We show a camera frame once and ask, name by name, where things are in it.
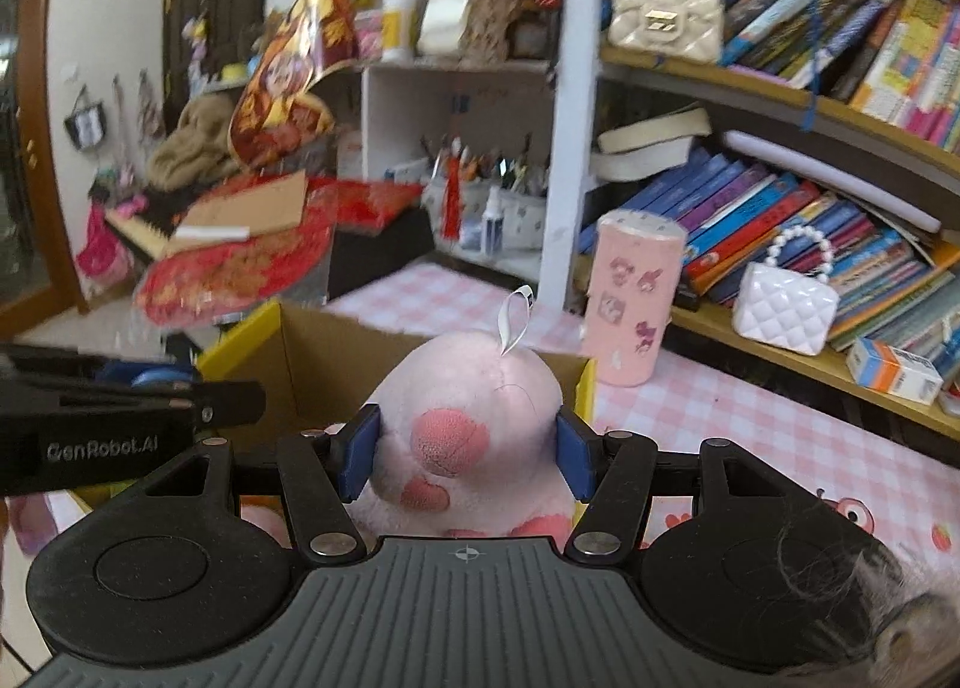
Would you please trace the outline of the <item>pink pig plush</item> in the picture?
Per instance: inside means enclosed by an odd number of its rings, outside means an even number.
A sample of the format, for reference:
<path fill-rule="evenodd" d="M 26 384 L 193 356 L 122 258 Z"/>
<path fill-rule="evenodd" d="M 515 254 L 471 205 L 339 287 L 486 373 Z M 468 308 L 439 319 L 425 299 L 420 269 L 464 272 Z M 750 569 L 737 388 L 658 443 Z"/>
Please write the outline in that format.
<path fill-rule="evenodd" d="M 523 346 L 532 307 L 524 285 L 493 331 L 436 335 L 373 390 L 373 472 L 347 506 L 368 542 L 544 535 L 565 545 L 576 504 L 555 461 L 563 392 Z"/>

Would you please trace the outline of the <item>yellow cardboard box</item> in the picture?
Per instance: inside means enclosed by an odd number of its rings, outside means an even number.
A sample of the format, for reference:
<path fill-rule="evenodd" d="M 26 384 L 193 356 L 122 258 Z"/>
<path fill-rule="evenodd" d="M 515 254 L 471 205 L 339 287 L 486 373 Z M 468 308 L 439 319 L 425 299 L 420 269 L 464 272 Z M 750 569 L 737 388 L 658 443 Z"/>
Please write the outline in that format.
<path fill-rule="evenodd" d="M 371 404 L 382 379 L 430 339 L 376 331 L 330 311 L 270 305 L 208 350 L 199 368 L 208 381 L 256 381 L 265 390 L 263 417 L 233 434 L 235 448 L 244 451 L 300 428 L 342 428 Z M 586 360 L 539 356 L 562 385 L 562 407 L 584 412 L 578 394 L 592 379 Z"/>

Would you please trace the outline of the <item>red decorative paper sheets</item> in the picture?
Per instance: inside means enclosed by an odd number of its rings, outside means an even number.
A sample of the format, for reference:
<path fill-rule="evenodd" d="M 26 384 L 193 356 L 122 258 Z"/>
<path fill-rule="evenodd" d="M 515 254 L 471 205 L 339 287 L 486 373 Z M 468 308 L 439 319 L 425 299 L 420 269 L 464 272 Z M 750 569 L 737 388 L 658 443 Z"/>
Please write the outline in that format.
<path fill-rule="evenodd" d="M 301 223 L 153 262 L 133 293 L 156 328 L 233 323 L 265 301 L 322 305 L 434 248 L 416 184 L 309 178 Z"/>

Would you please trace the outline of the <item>electric keyboard piano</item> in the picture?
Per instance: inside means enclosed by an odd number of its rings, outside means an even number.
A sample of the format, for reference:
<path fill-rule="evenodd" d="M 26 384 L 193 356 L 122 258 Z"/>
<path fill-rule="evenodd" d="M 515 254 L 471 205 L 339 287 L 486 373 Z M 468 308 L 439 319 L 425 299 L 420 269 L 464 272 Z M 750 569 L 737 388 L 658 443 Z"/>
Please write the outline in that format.
<path fill-rule="evenodd" d="M 151 264 L 163 256 L 192 202 L 194 196 L 187 191 L 163 193 L 148 188 L 124 207 L 107 209 L 104 222 L 137 261 Z"/>

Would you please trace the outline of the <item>pink cylindrical canister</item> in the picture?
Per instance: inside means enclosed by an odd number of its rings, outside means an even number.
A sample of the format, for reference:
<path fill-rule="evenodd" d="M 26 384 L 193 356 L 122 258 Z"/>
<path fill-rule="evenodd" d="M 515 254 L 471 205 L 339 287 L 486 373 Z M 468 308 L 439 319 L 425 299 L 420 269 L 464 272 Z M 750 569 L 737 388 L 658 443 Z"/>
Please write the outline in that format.
<path fill-rule="evenodd" d="M 685 245 L 685 229 L 659 215 L 612 211 L 597 223 L 583 351 L 602 383 L 635 387 L 651 378 Z"/>

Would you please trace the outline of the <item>brown cardboard sheet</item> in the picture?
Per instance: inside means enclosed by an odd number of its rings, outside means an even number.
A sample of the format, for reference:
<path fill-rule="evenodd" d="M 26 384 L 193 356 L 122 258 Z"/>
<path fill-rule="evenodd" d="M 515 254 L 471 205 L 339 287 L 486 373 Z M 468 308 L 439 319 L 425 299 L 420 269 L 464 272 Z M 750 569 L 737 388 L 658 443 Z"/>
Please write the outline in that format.
<path fill-rule="evenodd" d="M 229 196 L 199 200 L 167 240 L 163 256 L 296 229 L 307 192 L 308 176 L 296 172 L 270 176 L 267 183 Z"/>

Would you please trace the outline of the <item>brown plush blanket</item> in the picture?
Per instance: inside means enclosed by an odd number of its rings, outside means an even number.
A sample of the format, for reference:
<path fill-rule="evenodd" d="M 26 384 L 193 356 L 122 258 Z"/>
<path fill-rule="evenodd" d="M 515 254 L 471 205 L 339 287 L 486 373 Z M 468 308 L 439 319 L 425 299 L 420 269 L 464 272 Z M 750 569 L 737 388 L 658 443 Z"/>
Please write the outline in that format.
<path fill-rule="evenodd" d="M 153 152 L 146 183 L 158 191 L 210 184 L 239 172 L 229 150 L 229 124 L 235 105 L 228 95 L 205 94 L 190 100 L 178 126 Z"/>

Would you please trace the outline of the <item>white quilted mini handbag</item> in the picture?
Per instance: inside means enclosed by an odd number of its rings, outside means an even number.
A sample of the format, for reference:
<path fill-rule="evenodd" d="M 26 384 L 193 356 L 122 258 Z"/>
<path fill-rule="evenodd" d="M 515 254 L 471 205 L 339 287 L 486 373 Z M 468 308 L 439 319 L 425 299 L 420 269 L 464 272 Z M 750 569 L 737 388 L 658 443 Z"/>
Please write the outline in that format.
<path fill-rule="evenodd" d="M 794 239 L 815 246 L 818 266 L 812 275 L 778 266 L 782 250 Z M 833 245 L 812 225 L 782 230 L 760 262 L 750 262 L 740 280 L 732 310 L 732 329 L 743 339 L 799 353 L 818 355 L 827 344 L 839 296 L 830 285 Z"/>

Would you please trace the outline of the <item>orange white medicine box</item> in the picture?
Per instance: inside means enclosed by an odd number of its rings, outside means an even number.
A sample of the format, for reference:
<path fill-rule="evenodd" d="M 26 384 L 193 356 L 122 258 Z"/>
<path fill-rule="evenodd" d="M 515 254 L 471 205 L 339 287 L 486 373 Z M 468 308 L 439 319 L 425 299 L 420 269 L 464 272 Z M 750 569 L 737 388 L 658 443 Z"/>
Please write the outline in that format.
<path fill-rule="evenodd" d="M 928 358 L 872 339 L 854 340 L 846 366 L 858 386 L 916 404 L 931 405 L 944 386 Z"/>

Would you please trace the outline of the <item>pink checkered tablecloth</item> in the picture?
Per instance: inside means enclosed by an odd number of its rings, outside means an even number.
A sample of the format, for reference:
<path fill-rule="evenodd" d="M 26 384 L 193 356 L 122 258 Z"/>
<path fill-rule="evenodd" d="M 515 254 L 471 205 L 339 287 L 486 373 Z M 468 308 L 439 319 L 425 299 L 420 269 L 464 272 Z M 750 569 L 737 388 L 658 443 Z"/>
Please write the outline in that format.
<path fill-rule="evenodd" d="M 415 264 L 332 308 L 383 331 L 433 335 L 494 328 L 505 300 L 505 290 L 487 282 Z M 957 468 L 673 351 L 659 353 L 640 387 L 599 386 L 594 425 L 646 434 L 667 451 L 729 438 L 807 490 L 869 511 L 875 537 L 892 550 L 957 564 Z"/>

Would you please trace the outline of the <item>white storage shelf unit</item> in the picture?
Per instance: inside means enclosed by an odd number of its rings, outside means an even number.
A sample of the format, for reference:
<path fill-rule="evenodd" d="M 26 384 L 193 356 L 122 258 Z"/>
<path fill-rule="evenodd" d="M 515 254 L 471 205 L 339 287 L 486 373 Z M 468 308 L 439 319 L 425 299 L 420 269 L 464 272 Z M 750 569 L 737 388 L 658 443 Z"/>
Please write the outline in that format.
<path fill-rule="evenodd" d="M 317 91 L 342 176 L 420 186 L 441 254 L 539 278 L 553 133 L 543 61 L 360 62 Z"/>

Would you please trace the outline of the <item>red gold fortune poster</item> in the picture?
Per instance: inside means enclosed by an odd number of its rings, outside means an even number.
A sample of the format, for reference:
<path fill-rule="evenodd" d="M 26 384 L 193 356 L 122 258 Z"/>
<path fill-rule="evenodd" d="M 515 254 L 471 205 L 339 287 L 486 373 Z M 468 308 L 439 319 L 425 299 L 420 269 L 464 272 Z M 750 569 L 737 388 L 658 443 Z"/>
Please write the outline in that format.
<path fill-rule="evenodd" d="M 296 0 L 262 51 L 229 122 L 238 163 L 262 170 L 327 136 L 334 115 L 313 94 L 358 59 L 356 0 Z"/>

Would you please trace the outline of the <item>white yellow bottle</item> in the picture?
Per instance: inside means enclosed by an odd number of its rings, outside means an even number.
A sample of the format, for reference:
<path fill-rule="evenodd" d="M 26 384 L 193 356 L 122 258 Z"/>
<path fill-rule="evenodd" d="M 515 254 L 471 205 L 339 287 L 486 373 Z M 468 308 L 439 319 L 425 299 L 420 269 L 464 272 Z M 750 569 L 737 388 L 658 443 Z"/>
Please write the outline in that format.
<path fill-rule="evenodd" d="M 381 59 L 409 62 L 415 56 L 418 0 L 382 0 Z"/>

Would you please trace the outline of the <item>cream quilted mini handbag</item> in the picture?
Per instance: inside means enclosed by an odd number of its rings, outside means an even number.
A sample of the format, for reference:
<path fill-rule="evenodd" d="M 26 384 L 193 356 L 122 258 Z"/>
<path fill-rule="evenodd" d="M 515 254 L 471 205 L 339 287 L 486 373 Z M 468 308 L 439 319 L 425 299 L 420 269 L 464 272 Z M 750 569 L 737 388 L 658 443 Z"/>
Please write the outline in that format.
<path fill-rule="evenodd" d="M 718 64 L 723 0 L 612 0 L 608 43 L 624 50 Z"/>

